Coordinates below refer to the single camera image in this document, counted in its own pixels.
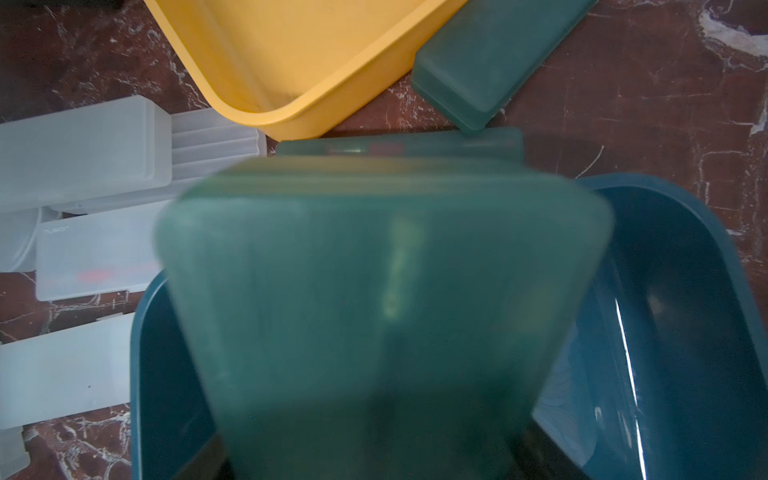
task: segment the plastic storage box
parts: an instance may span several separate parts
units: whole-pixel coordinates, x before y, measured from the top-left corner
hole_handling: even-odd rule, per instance
[[[147,0],[211,107],[319,137],[402,77],[465,0]]]
[[[60,212],[47,207],[0,214],[0,272],[33,271],[38,225],[59,218]]]
[[[470,0],[419,49],[414,90],[476,134],[597,0]]]
[[[171,204],[157,251],[239,475],[497,478],[611,226],[502,159],[272,157]]]
[[[109,197],[91,198],[51,208],[68,214],[96,214],[106,210],[171,200],[200,179],[248,157],[266,156],[266,136],[256,128],[232,123],[213,108],[170,116],[171,178],[164,187]]]
[[[0,125],[0,212],[170,182],[170,115],[128,97]]]
[[[616,231],[534,418],[595,480],[768,478],[768,339],[725,228],[659,178],[581,184]]]
[[[147,288],[161,270],[152,247],[152,231],[167,204],[43,223],[37,232],[38,300]]]
[[[765,478],[760,445],[766,438],[768,341],[725,228],[700,201],[661,179],[611,174],[582,180],[603,193],[617,211],[614,242],[625,259],[621,275],[633,277],[638,292],[654,284],[673,287],[662,303],[655,304],[672,308],[667,313],[645,310],[645,316],[627,316],[625,310],[624,350],[614,301],[623,294],[614,290],[617,284],[610,269],[602,270],[582,303],[534,417],[593,480],[642,478],[628,351],[633,367],[643,375],[634,379],[638,404],[656,396],[667,402],[670,412],[681,409],[680,415],[667,415],[667,420],[639,415],[642,439],[647,425],[651,435],[661,429],[669,437],[656,445],[643,443],[647,478],[681,473],[691,478]],[[604,265],[610,262],[606,257]],[[663,278],[672,283],[650,281]],[[604,310],[595,309],[598,294],[607,304]],[[643,325],[657,333],[649,338]],[[582,339],[582,332],[589,335]],[[590,339],[604,335],[600,332],[610,332],[610,339],[603,336],[602,344],[593,343]],[[667,360],[657,374],[666,381],[662,391],[654,391],[648,387],[658,388],[659,383],[643,364],[656,362],[659,346]],[[609,352],[613,357],[606,359]],[[605,364],[595,363],[601,359]],[[147,289],[135,316],[131,395],[133,478],[168,480],[215,427],[163,275]],[[603,410],[608,399],[619,402]],[[624,415],[624,422],[619,415]],[[629,436],[623,425],[632,428]],[[683,448],[671,446],[672,469],[662,471],[654,458],[678,442]]]

